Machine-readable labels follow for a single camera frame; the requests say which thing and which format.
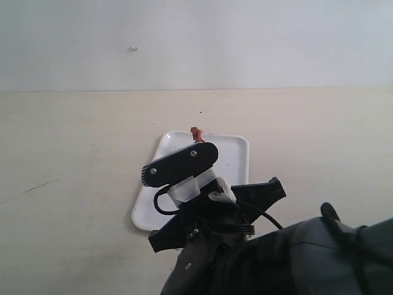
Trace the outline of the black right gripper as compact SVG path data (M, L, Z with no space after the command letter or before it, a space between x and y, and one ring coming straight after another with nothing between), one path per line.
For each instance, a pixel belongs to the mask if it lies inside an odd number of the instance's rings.
M169 212L172 218L149 235L150 245L156 253L183 248L199 232L240 237L254 235L252 223L260 216L267 218L277 228L282 227L266 213L273 204L286 197L276 177L267 183L232 186L235 203L211 200L208 194L218 187L218 181L211 181L193 200Z

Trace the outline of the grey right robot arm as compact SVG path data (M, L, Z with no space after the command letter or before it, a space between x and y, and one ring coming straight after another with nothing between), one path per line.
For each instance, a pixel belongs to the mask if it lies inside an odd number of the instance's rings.
M329 203L315 218L256 237L254 221L285 197L278 179L215 179L149 235L179 249L162 294L391 294L392 220L350 227Z

